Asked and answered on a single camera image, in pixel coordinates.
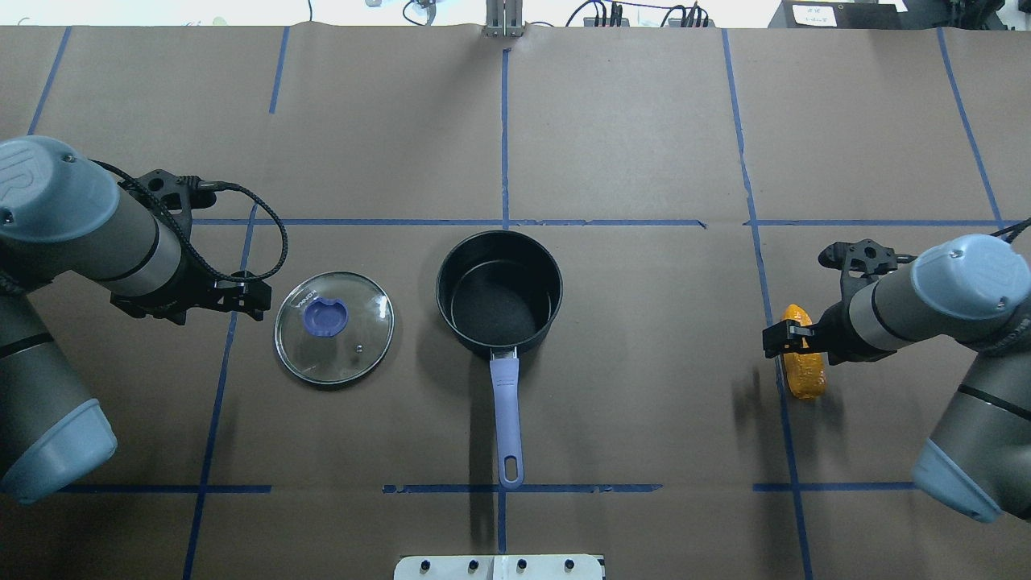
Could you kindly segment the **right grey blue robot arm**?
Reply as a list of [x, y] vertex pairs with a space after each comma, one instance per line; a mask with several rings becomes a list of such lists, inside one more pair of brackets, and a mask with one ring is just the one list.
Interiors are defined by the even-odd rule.
[[879, 363], [951, 344], [954, 388], [912, 468], [914, 487], [969, 519], [1029, 520], [1029, 261], [1015, 230], [962, 234], [906, 255], [870, 238], [832, 242], [839, 298], [809, 322], [762, 333], [767, 359]]

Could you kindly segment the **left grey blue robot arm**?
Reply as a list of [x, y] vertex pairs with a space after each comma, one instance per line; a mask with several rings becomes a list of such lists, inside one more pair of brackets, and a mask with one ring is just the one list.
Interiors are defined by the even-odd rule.
[[130, 176], [41, 135], [1, 146], [2, 492], [33, 504], [114, 455], [99, 400], [56, 342], [32, 297], [65, 278], [106, 291], [126, 315], [184, 325], [191, 309], [271, 307], [268, 274], [225, 274], [194, 245], [194, 212], [232, 181], [151, 170]]

